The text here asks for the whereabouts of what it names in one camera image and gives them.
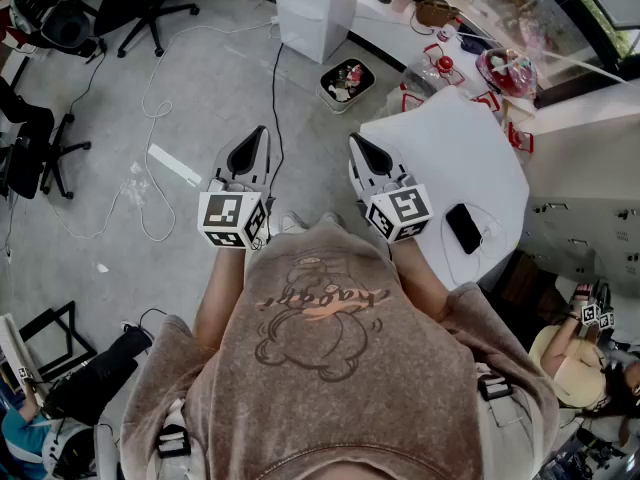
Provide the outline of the black smartphone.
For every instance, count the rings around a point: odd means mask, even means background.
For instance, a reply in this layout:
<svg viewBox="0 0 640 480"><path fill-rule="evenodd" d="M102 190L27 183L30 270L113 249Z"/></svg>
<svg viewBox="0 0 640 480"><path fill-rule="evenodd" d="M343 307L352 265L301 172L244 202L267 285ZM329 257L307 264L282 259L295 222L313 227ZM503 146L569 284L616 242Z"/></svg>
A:
<svg viewBox="0 0 640 480"><path fill-rule="evenodd" d="M454 205L446 213L445 220L467 255L473 254L480 247L482 235L464 204Z"/></svg>

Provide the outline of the clear plastic wrap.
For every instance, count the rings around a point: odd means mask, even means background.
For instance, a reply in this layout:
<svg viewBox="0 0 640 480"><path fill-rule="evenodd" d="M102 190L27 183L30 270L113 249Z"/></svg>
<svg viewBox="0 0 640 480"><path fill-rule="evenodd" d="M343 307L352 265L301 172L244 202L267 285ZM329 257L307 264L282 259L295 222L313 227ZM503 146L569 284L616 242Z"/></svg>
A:
<svg viewBox="0 0 640 480"><path fill-rule="evenodd" d="M150 182L144 174L142 166L138 162L134 162L129 168L129 176L121 184L120 193L125 195L132 205L142 208L149 187Z"/></svg>

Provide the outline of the brown bag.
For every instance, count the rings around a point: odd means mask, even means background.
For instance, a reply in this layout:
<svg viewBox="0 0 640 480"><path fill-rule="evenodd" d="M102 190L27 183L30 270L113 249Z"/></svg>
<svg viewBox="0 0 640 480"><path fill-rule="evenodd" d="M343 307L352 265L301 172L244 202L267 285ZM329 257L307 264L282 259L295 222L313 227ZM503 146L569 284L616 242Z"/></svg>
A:
<svg viewBox="0 0 640 480"><path fill-rule="evenodd" d="M461 11L445 0L423 0L416 4L415 18L421 25L427 27L443 28L452 25L455 29L460 27Z"/></svg>

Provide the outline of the dark blue pouch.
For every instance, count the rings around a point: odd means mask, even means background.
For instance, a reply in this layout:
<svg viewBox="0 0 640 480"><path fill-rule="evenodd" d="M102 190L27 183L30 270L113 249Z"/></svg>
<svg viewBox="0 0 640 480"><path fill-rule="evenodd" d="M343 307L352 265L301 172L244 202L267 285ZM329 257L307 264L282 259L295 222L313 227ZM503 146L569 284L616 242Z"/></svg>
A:
<svg viewBox="0 0 640 480"><path fill-rule="evenodd" d="M482 39L477 39L462 33L458 34L458 38L460 40L461 49L474 55L480 55L491 48L491 46Z"/></svg>

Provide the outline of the white flat strip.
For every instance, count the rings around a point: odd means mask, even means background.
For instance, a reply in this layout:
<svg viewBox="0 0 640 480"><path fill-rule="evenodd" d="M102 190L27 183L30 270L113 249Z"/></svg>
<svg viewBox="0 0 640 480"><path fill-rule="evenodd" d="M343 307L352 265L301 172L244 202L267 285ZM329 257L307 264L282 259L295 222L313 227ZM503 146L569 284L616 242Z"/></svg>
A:
<svg viewBox="0 0 640 480"><path fill-rule="evenodd" d="M167 153L158 145L151 144L148 148L147 153L158 162L163 164L166 168L174 172L177 176L184 179L190 186L198 187L202 182L202 177L199 174L197 174L186 164L182 163L181 161Z"/></svg>

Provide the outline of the person's brown printed shirt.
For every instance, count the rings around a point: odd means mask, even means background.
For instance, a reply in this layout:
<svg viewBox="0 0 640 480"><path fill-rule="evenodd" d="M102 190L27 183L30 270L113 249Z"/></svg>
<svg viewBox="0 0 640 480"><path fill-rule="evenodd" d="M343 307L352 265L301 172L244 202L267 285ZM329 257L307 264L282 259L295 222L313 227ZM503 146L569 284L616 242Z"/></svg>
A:
<svg viewBox="0 0 640 480"><path fill-rule="evenodd" d="M125 480L533 480L557 398L476 284L448 290L438 323L390 248L279 233L246 257L218 350L165 318L123 417Z"/></svg>

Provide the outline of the thin white rod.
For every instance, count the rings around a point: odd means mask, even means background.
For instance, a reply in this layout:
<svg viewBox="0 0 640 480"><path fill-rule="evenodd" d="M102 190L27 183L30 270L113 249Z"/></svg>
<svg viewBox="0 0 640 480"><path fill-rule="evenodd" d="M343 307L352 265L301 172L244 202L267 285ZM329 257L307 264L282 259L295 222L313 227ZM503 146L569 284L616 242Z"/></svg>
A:
<svg viewBox="0 0 640 480"><path fill-rule="evenodd" d="M490 42L496 45L500 45L502 46L502 43L496 39L493 39L491 37L488 36L482 36L482 35L476 35L476 34L472 34L472 33L464 33L464 32L457 32L456 33L458 36L463 36L463 37L470 37L473 39L478 39L478 40L482 40L485 42ZM632 89L637 89L640 90L640 85L634 83L634 82L630 82L628 80L625 80L624 78L614 75L613 73L610 73L604 69L601 69L599 67L596 67L592 64L577 60L575 58L572 57L567 57L567 56L563 56L563 55L559 55L556 54L554 52L551 51L547 51L547 50L543 50L543 49L539 49L539 48L530 48L530 47L520 47L519 45L516 45L516 50L520 53L520 57L524 57L525 53L535 53L539 56L545 56L545 57L549 57L549 58L553 58L556 60L560 60L566 63L569 63L571 65L574 66L578 66L578 67L582 67L584 69L587 69L589 71L591 71L592 73L596 73L597 75L606 77L610 80L613 80L615 83L619 83L619 84L623 84L626 86L631 87Z"/></svg>

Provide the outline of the person's left forearm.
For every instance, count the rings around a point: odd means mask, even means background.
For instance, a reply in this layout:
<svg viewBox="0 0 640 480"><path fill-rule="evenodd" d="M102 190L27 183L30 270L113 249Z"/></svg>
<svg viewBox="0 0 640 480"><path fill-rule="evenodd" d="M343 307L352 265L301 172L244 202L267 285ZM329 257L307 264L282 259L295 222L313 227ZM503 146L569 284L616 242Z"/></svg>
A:
<svg viewBox="0 0 640 480"><path fill-rule="evenodd" d="M203 347L220 348L232 313L244 289L245 249L219 249L202 301L193 335Z"/></svg>

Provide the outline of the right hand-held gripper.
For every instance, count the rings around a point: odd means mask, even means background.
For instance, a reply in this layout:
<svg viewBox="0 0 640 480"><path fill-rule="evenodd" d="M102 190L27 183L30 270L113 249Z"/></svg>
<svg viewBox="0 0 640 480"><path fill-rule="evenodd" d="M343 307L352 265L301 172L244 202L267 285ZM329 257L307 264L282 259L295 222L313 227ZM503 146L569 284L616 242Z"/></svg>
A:
<svg viewBox="0 0 640 480"><path fill-rule="evenodd" d="M359 133L349 136L350 173L367 225L387 243L422 234L433 218L426 188L407 172L391 144Z"/></svg>

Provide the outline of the white trash bin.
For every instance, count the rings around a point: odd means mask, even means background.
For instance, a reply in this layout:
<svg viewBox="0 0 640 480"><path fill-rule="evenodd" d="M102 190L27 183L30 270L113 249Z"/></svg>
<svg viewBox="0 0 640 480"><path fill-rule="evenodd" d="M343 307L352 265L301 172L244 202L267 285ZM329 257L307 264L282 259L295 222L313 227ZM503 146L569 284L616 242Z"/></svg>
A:
<svg viewBox="0 0 640 480"><path fill-rule="evenodd" d="M376 82L373 71L361 60L348 58L321 77L316 96L334 114L343 114Z"/></svg>

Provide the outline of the person's left white shoe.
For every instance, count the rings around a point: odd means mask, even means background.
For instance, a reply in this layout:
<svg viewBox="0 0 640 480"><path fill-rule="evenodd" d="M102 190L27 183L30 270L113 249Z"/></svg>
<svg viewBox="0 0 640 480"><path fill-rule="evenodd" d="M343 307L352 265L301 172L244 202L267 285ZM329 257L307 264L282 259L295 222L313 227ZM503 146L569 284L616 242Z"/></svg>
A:
<svg viewBox="0 0 640 480"><path fill-rule="evenodd" d="M283 234L301 234L307 231L307 226L293 211L282 214L279 222L279 232Z"/></svg>

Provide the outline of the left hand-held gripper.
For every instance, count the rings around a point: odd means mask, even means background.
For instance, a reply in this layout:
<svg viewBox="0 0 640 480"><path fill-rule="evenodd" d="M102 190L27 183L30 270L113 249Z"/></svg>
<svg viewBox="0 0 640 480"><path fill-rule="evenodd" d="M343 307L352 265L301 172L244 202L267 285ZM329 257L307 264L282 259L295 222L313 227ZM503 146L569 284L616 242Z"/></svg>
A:
<svg viewBox="0 0 640 480"><path fill-rule="evenodd" d="M198 231L212 246L256 249L264 243L273 197L271 135L258 125L218 153L208 190L199 195Z"/></svg>

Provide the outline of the person's right forearm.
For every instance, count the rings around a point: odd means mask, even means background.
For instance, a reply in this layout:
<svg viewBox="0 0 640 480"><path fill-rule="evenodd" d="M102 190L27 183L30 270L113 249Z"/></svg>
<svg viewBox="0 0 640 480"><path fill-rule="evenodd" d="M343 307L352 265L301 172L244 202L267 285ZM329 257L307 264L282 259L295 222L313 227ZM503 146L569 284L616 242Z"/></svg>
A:
<svg viewBox="0 0 640 480"><path fill-rule="evenodd" d="M401 286L412 305L435 322L447 315L449 290L436 276L414 239L390 246Z"/></svg>

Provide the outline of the pink and red plastic bag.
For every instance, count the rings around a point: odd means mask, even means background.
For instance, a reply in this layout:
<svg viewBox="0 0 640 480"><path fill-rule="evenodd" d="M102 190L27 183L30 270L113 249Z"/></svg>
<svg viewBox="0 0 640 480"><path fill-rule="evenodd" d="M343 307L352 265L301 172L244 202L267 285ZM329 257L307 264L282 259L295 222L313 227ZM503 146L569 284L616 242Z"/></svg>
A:
<svg viewBox="0 0 640 480"><path fill-rule="evenodd" d="M511 48L483 51L475 65L485 81L499 93L533 100L537 92L537 72L531 60Z"/></svg>

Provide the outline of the white water dispenser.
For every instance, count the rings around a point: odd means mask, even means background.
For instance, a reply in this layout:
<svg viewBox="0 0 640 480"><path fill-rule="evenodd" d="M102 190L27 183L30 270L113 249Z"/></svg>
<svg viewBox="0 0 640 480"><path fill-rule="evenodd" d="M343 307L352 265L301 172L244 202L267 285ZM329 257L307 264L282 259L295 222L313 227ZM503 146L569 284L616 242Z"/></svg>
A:
<svg viewBox="0 0 640 480"><path fill-rule="evenodd" d="M322 64L345 41L358 0L276 0L282 42Z"/></svg>

